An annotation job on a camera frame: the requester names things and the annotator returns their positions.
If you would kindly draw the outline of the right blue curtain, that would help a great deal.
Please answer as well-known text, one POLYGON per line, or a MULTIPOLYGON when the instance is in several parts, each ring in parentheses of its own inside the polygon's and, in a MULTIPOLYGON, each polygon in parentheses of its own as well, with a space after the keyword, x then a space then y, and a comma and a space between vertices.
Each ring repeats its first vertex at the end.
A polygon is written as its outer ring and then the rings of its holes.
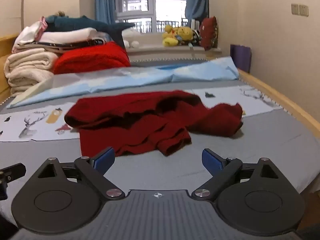
POLYGON ((192 19, 203 21, 209 16, 209 0, 187 0, 185 17, 191 22, 192 19))

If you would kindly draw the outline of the blue curtain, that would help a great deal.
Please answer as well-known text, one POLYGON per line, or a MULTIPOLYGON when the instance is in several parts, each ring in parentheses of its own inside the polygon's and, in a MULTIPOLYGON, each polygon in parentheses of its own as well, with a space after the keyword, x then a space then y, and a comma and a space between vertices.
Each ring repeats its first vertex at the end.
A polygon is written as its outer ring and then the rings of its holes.
POLYGON ((185 17, 191 22, 192 19, 203 21, 209 16, 209 0, 187 0, 185 17))
POLYGON ((115 0, 95 0, 95 19, 107 24, 115 23, 115 0))

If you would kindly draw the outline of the cream folded blanket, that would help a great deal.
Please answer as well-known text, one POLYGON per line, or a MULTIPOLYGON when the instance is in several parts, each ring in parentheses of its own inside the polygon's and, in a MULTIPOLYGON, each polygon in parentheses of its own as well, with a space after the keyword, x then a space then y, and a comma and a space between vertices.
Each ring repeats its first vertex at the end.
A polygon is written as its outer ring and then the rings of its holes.
POLYGON ((12 97, 53 76, 53 66, 59 57, 43 48, 28 49, 9 55, 4 63, 4 75, 12 97))

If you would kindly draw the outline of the white plush toy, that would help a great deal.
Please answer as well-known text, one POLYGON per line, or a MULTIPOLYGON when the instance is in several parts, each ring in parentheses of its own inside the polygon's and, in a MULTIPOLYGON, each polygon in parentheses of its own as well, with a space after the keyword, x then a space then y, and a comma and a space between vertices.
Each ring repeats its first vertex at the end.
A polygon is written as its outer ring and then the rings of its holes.
POLYGON ((138 38, 140 36, 141 36, 141 33, 132 28, 122 31, 122 37, 123 37, 125 48, 126 49, 138 48, 139 47, 138 38))

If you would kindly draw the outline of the dark red knit sweater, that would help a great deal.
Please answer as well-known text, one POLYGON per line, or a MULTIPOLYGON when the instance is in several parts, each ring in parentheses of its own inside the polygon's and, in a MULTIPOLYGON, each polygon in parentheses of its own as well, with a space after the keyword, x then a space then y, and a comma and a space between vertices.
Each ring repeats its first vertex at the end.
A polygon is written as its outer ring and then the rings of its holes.
POLYGON ((82 155, 112 147, 116 156, 154 150, 169 156, 191 144, 191 133, 232 137, 242 113, 238 103, 208 108, 199 96, 174 90, 82 98, 65 123, 79 132, 82 155))

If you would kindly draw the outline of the wall switch plates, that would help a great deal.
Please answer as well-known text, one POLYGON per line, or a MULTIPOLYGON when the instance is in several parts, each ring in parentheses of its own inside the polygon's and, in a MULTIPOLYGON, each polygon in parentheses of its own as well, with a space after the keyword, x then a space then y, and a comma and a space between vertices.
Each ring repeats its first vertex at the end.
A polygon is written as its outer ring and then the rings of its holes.
POLYGON ((302 4, 291 4, 291 13, 298 16, 309 16, 309 7, 302 4))

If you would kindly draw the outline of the light blue duvet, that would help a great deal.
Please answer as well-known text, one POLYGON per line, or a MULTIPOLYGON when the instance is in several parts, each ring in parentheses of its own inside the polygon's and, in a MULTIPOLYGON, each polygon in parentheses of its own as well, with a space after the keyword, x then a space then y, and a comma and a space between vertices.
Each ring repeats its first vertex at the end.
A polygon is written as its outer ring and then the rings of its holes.
POLYGON ((232 81, 239 77, 238 69, 229 56, 213 60, 136 60, 132 64, 131 67, 54 75, 16 96, 6 108, 121 88, 176 82, 232 81))

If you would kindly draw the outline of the bright red folded blanket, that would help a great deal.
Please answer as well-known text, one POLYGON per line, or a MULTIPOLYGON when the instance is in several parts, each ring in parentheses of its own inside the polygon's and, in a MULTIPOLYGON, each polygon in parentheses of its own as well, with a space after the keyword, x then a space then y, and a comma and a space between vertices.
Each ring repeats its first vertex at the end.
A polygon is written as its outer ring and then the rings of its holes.
POLYGON ((55 61, 53 73, 84 73, 130 66, 126 50, 115 42, 107 42, 64 53, 55 61))

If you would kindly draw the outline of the grey printed bed sheet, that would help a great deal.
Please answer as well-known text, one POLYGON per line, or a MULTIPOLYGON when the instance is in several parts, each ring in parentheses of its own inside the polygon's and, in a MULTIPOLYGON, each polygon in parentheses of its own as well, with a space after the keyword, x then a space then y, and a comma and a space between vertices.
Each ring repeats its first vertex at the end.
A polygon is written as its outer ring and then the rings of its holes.
POLYGON ((319 176, 319 139, 284 106, 243 84, 230 57, 188 66, 58 74, 1 111, 1 167, 23 163, 1 215, 50 157, 73 161, 112 147, 110 180, 124 191, 187 189, 209 177, 200 155, 270 158, 299 192, 319 176))

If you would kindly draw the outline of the dark red cushion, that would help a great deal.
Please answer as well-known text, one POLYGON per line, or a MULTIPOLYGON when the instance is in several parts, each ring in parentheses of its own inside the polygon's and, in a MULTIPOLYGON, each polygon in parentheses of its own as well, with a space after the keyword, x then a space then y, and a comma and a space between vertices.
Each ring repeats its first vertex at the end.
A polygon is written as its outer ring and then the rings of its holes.
POLYGON ((200 26, 200 46, 204 50, 217 48, 219 27, 216 17, 205 18, 200 26))

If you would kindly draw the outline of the left blue curtain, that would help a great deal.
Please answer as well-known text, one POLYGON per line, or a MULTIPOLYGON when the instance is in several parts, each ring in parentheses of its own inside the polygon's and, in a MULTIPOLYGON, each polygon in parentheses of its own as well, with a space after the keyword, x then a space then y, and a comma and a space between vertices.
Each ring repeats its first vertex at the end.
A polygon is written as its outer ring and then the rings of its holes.
POLYGON ((115 0, 95 0, 95 19, 107 24, 115 23, 115 0))

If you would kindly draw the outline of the white pink folded bedding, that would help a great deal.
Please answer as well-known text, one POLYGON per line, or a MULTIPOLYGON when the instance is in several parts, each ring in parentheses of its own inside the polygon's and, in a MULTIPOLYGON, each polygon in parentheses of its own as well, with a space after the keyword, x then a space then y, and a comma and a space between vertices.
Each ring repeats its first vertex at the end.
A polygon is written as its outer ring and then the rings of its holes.
POLYGON ((86 46, 101 45, 108 42, 105 33, 94 28, 85 28, 73 31, 49 32, 44 18, 25 27, 16 38, 12 46, 12 53, 17 53, 31 47, 47 47, 58 52, 86 46))

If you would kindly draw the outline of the teal shark plush toy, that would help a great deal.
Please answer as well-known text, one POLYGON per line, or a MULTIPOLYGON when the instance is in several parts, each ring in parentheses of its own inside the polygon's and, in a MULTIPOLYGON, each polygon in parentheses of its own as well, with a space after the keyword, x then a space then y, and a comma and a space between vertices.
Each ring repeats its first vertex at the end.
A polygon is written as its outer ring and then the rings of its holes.
POLYGON ((116 44, 125 48, 122 32, 126 29, 135 26, 134 23, 105 23, 97 20, 92 20, 86 16, 79 18, 70 18, 66 16, 50 15, 45 18, 47 23, 46 31, 62 32, 74 31, 85 28, 93 28, 98 32, 106 33, 116 44))

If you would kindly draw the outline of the wooden bed frame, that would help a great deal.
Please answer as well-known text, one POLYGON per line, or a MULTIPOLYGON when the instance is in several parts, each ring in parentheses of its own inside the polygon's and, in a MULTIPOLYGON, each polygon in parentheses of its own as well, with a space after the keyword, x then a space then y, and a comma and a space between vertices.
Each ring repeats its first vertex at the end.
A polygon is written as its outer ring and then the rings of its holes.
MULTIPOLYGON (((9 54, 11 48, 14 44, 14 40, 17 37, 17 34, 12 34, 9 36, 1 37, 1 62, 3 62, 4 57, 9 54)), ((303 125, 305 125, 313 133, 315 137, 319 138, 319 122, 314 119, 309 113, 304 109, 298 106, 295 102, 287 98, 285 95, 281 94, 271 86, 267 85, 258 78, 238 69, 240 80, 244 81, 246 84, 253 86, 258 89, 270 99, 274 100, 276 103, 279 103, 287 113, 290 113, 303 125)))

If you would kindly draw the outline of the window with white frame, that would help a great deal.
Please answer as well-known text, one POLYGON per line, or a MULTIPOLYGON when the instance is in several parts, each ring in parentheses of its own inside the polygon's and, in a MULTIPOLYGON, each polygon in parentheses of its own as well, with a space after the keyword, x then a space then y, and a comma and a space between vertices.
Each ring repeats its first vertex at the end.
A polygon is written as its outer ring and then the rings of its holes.
POLYGON ((115 0, 116 20, 134 23, 133 29, 146 33, 162 33, 167 25, 185 26, 187 0, 115 0))

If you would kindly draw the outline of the yellow plush toy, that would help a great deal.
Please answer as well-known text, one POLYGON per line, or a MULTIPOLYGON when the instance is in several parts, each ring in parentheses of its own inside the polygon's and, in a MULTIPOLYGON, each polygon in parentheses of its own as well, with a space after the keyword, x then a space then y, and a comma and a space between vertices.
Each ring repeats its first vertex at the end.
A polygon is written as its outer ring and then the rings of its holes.
POLYGON ((185 46, 191 44, 193 37, 193 30, 189 27, 166 25, 162 34, 162 44, 165 47, 185 46))

